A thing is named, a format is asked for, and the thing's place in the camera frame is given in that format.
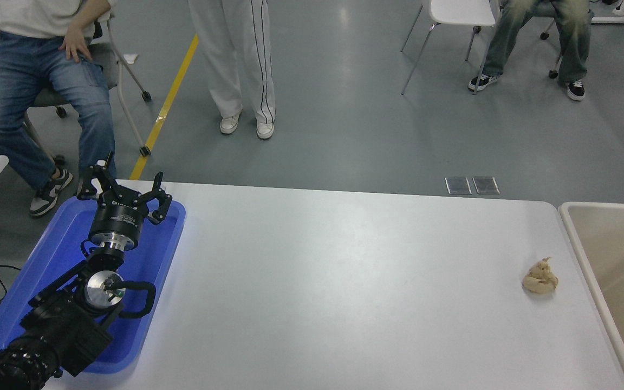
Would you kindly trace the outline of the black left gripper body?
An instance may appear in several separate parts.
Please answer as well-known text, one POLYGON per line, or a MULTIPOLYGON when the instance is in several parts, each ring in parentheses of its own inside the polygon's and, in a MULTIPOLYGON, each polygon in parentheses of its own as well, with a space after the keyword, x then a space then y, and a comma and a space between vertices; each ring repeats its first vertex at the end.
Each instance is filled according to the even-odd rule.
POLYGON ((148 205, 145 202, 134 202, 128 197, 121 200, 100 197, 89 239, 94 244, 101 244, 109 242, 112 236, 122 236, 126 244, 139 244, 141 228, 147 216, 148 205))

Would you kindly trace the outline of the person's left hand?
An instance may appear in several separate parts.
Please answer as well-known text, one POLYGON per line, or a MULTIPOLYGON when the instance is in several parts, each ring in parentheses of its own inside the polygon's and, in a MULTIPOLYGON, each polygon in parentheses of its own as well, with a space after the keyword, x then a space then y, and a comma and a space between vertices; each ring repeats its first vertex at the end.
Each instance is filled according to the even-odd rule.
POLYGON ((65 53, 67 60, 74 60, 74 62, 79 63, 81 59, 85 59, 93 62, 93 57, 88 49, 81 25, 69 25, 63 42, 58 49, 65 53))

